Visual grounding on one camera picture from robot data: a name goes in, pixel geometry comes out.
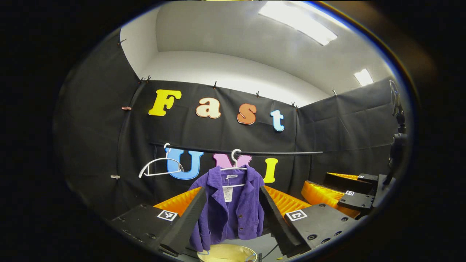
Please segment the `black backdrop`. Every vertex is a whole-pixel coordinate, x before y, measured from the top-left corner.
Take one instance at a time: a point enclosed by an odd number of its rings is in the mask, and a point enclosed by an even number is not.
[[[204,152],[199,174],[193,179],[168,174],[139,178],[146,163],[164,157],[163,147],[156,144],[250,152],[323,151],[314,156],[270,157],[278,163],[275,182],[267,185],[300,199],[303,182],[321,183],[325,172],[387,171],[389,144],[397,130],[391,116],[388,79],[296,110],[290,104],[221,86],[138,83],[118,41],[116,30],[69,74],[54,118],[55,152],[61,170],[70,186],[107,219],[141,202],[157,204],[183,193],[196,178],[215,167],[212,154]],[[182,93],[162,117],[148,114],[159,89]],[[219,118],[196,115],[199,99],[204,97],[219,100]],[[236,119],[243,103],[257,108],[252,125]],[[122,110],[122,106],[132,110]],[[273,127],[270,112],[274,110],[284,115],[282,132]],[[249,163],[262,176],[266,158],[253,156]],[[190,170],[187,150],[180,162],[185,171]],[[166,172],[165,161],[153,167],[151,172]]]
[[[394,79],[386,78],[299,109],[297,151],[324,152],[312,157],[309,180],[322,183],[326,172],[388,173],[390,145],[398,128],[392,116],[389,80]]]

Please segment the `ceiling light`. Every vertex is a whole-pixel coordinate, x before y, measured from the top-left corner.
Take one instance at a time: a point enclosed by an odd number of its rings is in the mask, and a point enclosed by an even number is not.
[[[361,70],[361,72],[355,73],[354,77],[356,77],[357,81],[361,86],[374,83],[374,80],[372,80],[372,77],[369,75],[369,71],[367,71],[366,68]]]
[[[284,23],[323,46],[337,38],[336,34],[312,19],[302,8],[288,6],[282,1],[268,1],[259,14]]]
[[[308,4],[304,1],[291,1],[293,4],[297,5],[297,6],[300,6],[304,9],[307,9],[315,14],[318,14],[319,16],[329,20],[330,22],[342,27],[342,28],[345,28],[345,29],[348,29],[348,27],[346,25],[343,25],[343,23],[341,23],[340,21],[338,21],[337,19],[333,18],[331,15],[329,14],[326,14],[324,13],[323,11],[319,10],[318,8],[312,6],[311,4]]]

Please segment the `black rod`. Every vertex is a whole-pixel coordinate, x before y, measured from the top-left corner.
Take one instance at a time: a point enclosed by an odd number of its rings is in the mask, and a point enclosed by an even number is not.
[[[160,145],[164,146],[165,144],[162,143],[151,143],[152,145]],[[179,145],[168,145],[167,147],[176,148],[176,149],[184,149],[184,150],[191,150],[191,151],[199,151],[205,153],[222,153],[222,154],[231,154],[231,151],[227,150],[212,150],[212,149],[205,149],[205,148],[192,148],[192,147],[184,147]],[[318,152],[236,152],[235,154],[238,155],[248,155],[248,156],[307,156],[307,155],[315,155],[315,154],[322,154],[322,151]]]

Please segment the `purple jacket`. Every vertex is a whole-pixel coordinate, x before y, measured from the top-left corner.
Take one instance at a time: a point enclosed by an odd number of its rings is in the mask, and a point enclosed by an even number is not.
[[[249,240],[262,235],[264,210],[259,203],[259,188],[264,179],[252,167],[247,170],[231,169],[220,171],[216,166],[199,177],[191,189],[206,188],[207,202],[194,226],[190,243],[198,251],[210,250],[210,245],[225,239]],[[233,190],[231,202],[225,202],[223,186]]]

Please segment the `letter u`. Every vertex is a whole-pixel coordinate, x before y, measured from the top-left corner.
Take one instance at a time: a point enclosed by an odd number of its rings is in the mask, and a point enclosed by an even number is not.
[[[180,161],[181,154],[185,151],[181,149],[171,148],[171,151],[168,153],[168,158]],[[191,155],[191,170],[188,172],[176,172],[179,170],[178,163],[175,161],[167,160],[167,171],[168,172],[175,172],[171,173],[170,175],[177,179],[189,180],[197,177],[199,175],[200,170],[200,160],[201,156],[204,154],[203,152],[198,151],[188,151]]]

